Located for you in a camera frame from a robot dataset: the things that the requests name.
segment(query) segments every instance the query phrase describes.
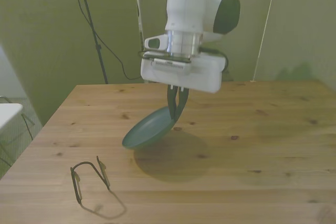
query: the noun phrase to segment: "wood grain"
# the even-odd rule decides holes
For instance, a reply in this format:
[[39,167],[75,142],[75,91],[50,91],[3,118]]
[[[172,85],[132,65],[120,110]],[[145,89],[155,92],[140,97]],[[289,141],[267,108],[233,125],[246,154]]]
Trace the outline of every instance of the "wood grain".
[[[165,97],[162,84],[77,86],[0,181],[1,223],[336,223],[336,95],[324,85],[191,91],[167,136],[123,148]],[[96,215],[76,202],[70,167],[97,155],[121,217],[89,166],[76,171]]]

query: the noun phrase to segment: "chair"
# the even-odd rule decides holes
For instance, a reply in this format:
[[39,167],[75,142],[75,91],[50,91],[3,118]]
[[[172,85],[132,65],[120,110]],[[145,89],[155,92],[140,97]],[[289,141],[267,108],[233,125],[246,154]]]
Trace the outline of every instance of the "chair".
[[[23,106],[19,103],[13,103],[9,98],[0,96],[0,99],[4,99],[7,103],[0,103],[0,133],[7,127],[10,122],[12,122],[19,114],[21,114],[26,127],[28,129],[30,138],[33,140],[33,136],[30,132],[30,129],[27,124],[27,120],[32,124],[35,125],[35,123],[27,117],[26,114],[21,113]],[[3,145],[0,142],[0,148],[4,151],[4,153],[8,156],[8,158],[14,162],[14,159],[9,155],[9,153],[6,151],[6,149],[3,147]]]

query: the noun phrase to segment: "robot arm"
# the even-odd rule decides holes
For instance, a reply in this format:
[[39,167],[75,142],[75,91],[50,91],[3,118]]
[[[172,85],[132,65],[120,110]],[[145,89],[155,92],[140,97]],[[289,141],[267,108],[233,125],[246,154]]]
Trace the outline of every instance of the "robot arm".
[[145,80],[216,92],[225,58],[199,51],[202,42],[220,39],[239,21],[239,0],[167,0],[166,34],[145,40],[141,76]]

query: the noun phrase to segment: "black cable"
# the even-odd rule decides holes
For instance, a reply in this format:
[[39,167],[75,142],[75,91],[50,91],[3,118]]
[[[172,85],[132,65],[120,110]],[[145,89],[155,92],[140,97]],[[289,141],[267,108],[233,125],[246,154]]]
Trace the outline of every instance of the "black cable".
[[5,161],[2,157],[0,157],[0,160],[3,161],[4,163],[6,163],[6,165],[8,165],[9,167],[11,167],[10,163]]
[[[80,9],[80,11],[82,12],[82,14],[83,14],[83,16],[84,16],[84,18],[85,18],[85,20],[86,20],[86,22],[90,25],[90,21],[88,20],[88,18],[86,17],[86,15],[85,15],[85,13],[84,13],[84,11],[83,11],[83,9],[82,9],[82,6],[81,6],[81,4],[80,4],[80,0],[77,0],[77,2],[78,2],[78,6],[79,6],[79,9]],[[130,81],[132,81],[132,80],[136,80],[136,79],[140,79],[141,78],[141,76],[139,76],[139,77],[136,77],[136,78],[129,78],[128,76],[127,76],[127,74],[126,74],[126,72],[125,72],[125,67],[124,67],[124,64],[122,63],[122,61],[121,61],[121,59],[105,44],[105,42],[99,37],[99,35],[97,34],[97,32],[96,31],[94,31],[95,33],[96,33],[96,36],[97,36],[97,38],[100,40],[100,42],[115,56],[115,58],[118,60],[118,62],[121,64],[121,68],[122,68],[122,72],[123,72],[123,74],[124,74],[124,76],[126,77],[126,79],[128,79],[128,80],[130,80]]]

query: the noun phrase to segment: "green wall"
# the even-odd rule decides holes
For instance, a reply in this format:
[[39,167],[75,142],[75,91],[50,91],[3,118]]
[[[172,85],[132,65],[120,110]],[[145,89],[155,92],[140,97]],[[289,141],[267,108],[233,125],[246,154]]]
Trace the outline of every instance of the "green wall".
[[[229,79],[248,81],[254,75],[270,0],[240,1],[242,12],[238,27],[222,40],[207,45],[227,53]],[[140,0],[140,7],[144,38],[164,33],[166,0]]]
[[[123,60],[128,75],[139,76],[136,0],[88,2],[97,33]],[[0,46],[43,124],[75,85],[103,83],[77,0],[0,0]],[[104,47],[102,54],[110,83],[129,82]]]
[[336,89],[336,0],[273,0],[256,80],[320,79]]

